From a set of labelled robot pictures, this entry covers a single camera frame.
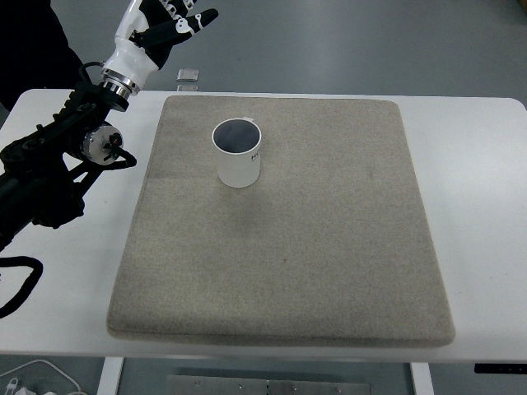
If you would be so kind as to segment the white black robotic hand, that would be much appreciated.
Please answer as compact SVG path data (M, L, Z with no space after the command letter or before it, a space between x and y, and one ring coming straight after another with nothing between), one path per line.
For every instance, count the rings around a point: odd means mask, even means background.
M193 1L132 1L115 32L115 51L102 66L102 86L123 98L142 90L174 46L218 17L214 8L193 15L193 7Z

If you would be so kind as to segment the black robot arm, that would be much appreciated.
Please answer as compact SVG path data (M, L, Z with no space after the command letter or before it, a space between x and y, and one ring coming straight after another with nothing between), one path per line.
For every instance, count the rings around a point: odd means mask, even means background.
M79 69L81 81L51 123L15 140L1 151L1 246L27 225L57 229L82 216L83 197L106 170L134 167L118 129L106 122L110 111L124 112L138 85L122 72L102 68L95 85Z

